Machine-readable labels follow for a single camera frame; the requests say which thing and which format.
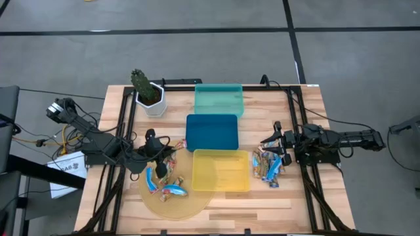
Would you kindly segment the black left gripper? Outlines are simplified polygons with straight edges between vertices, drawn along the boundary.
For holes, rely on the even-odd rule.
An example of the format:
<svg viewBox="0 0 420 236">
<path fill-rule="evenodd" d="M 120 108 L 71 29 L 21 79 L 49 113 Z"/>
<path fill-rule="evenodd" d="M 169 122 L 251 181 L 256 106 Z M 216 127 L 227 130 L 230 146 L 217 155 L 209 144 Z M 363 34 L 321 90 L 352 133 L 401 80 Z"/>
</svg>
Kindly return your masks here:
<svg viewBox="0 0 420 236">
<path fill-rule="evenodd" d="M 166 164 L 163 162 L 164 155 L 172 155 L 178 149 L 173 146 L 166 146 L 160 142 L 160 138 L 156 137 L 154 129 L 148 129 L 145 134 L 146 142 L 144 152 L 148 162 L 154 161 L 156 163 L 156 174 L 159 179 L 162 179 L 167 174 Z"/>
</svg>

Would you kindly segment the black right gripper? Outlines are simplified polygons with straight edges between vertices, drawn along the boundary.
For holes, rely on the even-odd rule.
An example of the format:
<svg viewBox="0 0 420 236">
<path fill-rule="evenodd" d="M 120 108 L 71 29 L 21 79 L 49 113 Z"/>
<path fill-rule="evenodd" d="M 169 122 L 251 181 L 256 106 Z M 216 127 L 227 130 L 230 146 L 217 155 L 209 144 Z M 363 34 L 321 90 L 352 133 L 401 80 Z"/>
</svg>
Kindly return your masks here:
<svg viewBox="0 0 420 236">
<path fill-rule="evenodd" d="M 287 149 L 294 148 L 296 144 L 296 139 L 294 133 L 289 130 L 282 132 L 282 126 L 279 121 L 274 123 L 274 133 L 272 136 L 261 141 L 262 144 L 274 142 L 276 140 L 280 141 L 279 146 L 275 147 L 264 147 L 264 151 L 269 151 L 275 153 L 282 159 L 283 166 L 289 166 L 292 163 L 291 155 L 287 152 Z"/>
</svg>

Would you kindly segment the yellow translucent plastic bin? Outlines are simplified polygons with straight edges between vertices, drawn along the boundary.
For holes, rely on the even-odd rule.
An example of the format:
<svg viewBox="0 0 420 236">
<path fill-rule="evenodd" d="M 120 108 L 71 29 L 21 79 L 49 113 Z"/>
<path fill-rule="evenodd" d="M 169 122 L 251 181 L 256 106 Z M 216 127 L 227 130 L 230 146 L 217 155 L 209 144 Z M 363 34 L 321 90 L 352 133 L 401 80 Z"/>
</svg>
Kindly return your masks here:
<svg viewBox="0 0 420 236">
<path fill-rule="evenodd" d="M 249 191 L 249 152 L 197 149 L 193 154 L 192 189 L 195 191 Z"/>
</svg>

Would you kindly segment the white hexagonal plant pot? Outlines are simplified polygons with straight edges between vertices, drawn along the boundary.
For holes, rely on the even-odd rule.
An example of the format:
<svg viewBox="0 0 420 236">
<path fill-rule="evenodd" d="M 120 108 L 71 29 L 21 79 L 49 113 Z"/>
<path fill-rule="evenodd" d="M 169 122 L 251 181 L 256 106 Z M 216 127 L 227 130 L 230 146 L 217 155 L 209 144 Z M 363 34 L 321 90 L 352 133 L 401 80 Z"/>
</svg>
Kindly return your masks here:
<svg viewBox="0 0 420 236">
<path fill-rule="evenodd" d="M 150 82 L 150 84 L 152 85 L 152 87 L 154 89 L 157 89 L 159 91 L 160 94 L 160 100 L 158 102 L 156 102 L 155 104 L 149 105 L 147 106 L 146 104 L 143 104 L 140 101 L 140 95 L 138 92 L 136 92 L 136 96 L 135 96 L 135 101 L 138 105 L 140 105 L 143 110 L 145 111 L 146 115 L 149 117 L 161 117 L 167 110 L 167 103 L 166 103 L 166 97 L 165 97 L 165 91 L 163 89 L 163 87 Z"/>
</svg>

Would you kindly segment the dark blue plastic bin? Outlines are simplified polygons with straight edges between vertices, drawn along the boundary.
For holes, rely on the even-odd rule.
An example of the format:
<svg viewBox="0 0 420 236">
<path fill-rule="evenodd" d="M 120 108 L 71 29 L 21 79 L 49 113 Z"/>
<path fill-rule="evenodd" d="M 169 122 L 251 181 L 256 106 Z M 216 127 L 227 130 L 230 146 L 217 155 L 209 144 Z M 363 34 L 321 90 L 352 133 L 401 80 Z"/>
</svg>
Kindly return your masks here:
<svg viewBox="0 0 420 236">
<path fill-rule="evenodd" d="M 190 114 L 186 117 L 186 149 L 237 150 L 238 118 L 231 114 Z"/>
</svg>

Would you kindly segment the round woven straw placemat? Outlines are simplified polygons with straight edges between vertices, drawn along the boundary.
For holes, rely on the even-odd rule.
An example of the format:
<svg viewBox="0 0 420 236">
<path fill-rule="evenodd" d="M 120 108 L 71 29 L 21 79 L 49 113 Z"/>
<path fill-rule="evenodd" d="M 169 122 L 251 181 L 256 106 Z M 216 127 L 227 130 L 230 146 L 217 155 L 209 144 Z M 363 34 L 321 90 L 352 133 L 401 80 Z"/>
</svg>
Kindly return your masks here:
<svg viewBox="0 0 420 236">
<path fill-rule="evenodd" d="M 159 200 L 163 194 L 163 186 L 159 183 L 156 176 L 155 163 L 149 163 L 147 167 L 153 168 L 152 181 L 157 185 L 158 191 L 151 194 L 146 185 L 146 170 L 144 170 L 138 179 L 139 191 L 142 202 L 146 208 L 155 215 L 165 220 L 185 220 L 199 214 L 210 203 L 214 196 L 212 191 L 195 191 L 192 189 L 192 167 L 193 167 L 193 153 L 187 149 L 180 149 L 176 151 L 177 163 L 172 171 L 169 179 L 169 184 L 182 176 L 184 181 L 181 185 L 188 194 L 187 196 L 173 195 L 166 201 Z"/>
</svg>

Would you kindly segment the teal translucent plastic bin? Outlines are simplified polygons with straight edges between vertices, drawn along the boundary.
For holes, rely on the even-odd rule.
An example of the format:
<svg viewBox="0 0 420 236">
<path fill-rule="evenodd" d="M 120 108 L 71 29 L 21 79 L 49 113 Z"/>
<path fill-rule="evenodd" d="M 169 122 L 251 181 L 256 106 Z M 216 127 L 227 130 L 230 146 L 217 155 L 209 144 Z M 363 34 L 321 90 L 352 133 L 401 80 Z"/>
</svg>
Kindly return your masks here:
<svg viewBox="0 0 420 236">
<path fill-rule="evenodd" d="M 195 86 L 195 114 L 231 114 L 240 118 L 244 110 L 241 84 L 198 84 Z"/>
</svg>

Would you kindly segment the green cactus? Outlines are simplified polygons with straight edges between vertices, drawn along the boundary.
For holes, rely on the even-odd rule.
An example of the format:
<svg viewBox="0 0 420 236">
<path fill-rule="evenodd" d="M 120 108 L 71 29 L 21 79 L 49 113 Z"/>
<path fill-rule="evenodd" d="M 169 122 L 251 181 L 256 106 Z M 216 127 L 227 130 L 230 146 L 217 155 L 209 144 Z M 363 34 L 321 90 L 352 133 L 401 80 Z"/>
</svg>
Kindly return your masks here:
<svg viewBox="0 0 420 236">
<path fill-rule="evenodd" d="M 147 76 L 140 69 L 131 72 L 131 82 L 144 102 L 157 102 L 158 96 Z"/>
</svg>

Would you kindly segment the white printed paper sheet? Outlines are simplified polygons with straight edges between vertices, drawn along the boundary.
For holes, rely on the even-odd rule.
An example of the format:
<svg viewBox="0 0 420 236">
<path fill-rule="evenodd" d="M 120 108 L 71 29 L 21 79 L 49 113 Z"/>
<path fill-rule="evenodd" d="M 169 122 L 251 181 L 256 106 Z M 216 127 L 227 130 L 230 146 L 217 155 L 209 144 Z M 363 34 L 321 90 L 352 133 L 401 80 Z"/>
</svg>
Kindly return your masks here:
<svg viewBox="0 0 420 236">
<path fill-rule="evenodd" d="M 82 177 L 84 179 L 87 177 L 85 154 L 81 151 L 60 156 L 55 161 L 49 161 L 47 166 L 57 170 L 63 170 L 64 172 Z M 50 183 L 50 189 L 52 199 L 60 198 L 76 190 L 74 187 L 63 186 L 54 183 Z"/>
</svg>

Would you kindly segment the black desk bar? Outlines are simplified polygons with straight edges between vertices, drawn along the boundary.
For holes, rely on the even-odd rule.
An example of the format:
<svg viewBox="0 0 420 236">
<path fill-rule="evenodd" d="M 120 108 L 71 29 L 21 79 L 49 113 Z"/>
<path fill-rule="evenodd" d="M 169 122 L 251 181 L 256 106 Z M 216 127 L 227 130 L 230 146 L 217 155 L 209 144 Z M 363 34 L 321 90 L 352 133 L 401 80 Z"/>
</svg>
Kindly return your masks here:
<svg viewBox="0 0 420 236">
<path fill-rule="evenodd" d="M 11 154 L 6 157 L 0 157 L 0 172 L 14 171 L 18 171 L 25 176 L 38 178 L 63 186 L 74 187 L 76 189 L 83 189 L 85 185 L 84 178 L 64 172 L 63 170 L 40 165 Z"/>
</svg>

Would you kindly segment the black aluminium table frame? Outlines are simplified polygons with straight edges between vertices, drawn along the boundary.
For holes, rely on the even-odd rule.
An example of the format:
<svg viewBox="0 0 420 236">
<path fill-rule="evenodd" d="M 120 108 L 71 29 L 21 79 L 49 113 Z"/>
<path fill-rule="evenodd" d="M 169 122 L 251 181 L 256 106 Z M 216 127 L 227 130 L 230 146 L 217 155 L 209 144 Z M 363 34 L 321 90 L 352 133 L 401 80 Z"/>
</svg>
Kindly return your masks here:
<svg viewBox="0 0 420 236">
<path fill-rule="evenodd" d="M 281 85 L 301 89 L 302 105 L 326 116 L 320 87 L 307 85 Z M 110 85 L 106 93 L 100 128 L 111 128 L 117 123 L 125 85 Z M 161 118 L 149 118 L 136 106 L 133 130 L 138 134 L 135 145 L 144 143 L 144 132 L 154 128 L 156 134 L 168 135 L 171 143 L 184 138 L 186 116 L 194 111 L 195 85 L 165 85 L 167 111 Z M 258 143 L 273 133 L 274 121 L 279 120 L 282 130 L 292 128 L 288 96 L 277 84 L 243 85 L 245 112 L 239 120 L 240 149 L 252 151 Z M 210 203 L 199 214 L 186 220 L 165 220 L 146 208 L 142 202 L 139 184 L 125 174 L 121 204 L 117 213 L 117 235 L 156 234 L 166 229 L 167 234 L 239 234 L 250 229 L 254 234 L 309 233 L 311 221 L 308 203 L 301 176 L 301 167 L 295 162 L 286 167 L 280 175 L 280 187 L 272 189 L 254 177 L 250 177 L 248 192 L 216 192 Z M 311 180 L 322 186 L 328 205 L 341 221 L 355 228 L 342 174 L 331 164 L 317 164 L 307 167 Z M 74 230 L 87 224 L 93 215 L 96 193 L 102 173 L 102 166 L 88 170 L 85 187 L 75 221 Z"/>
</svg>

